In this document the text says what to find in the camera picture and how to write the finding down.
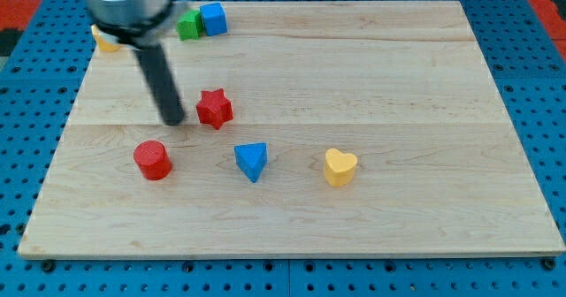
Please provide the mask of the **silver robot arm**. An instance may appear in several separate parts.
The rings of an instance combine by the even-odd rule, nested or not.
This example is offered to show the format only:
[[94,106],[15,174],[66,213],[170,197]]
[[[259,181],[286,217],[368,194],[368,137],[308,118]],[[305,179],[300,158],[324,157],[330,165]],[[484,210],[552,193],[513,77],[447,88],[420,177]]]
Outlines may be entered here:
[[177,0],[84,0],[101,37],[137,49],[152,47],[188,10]]

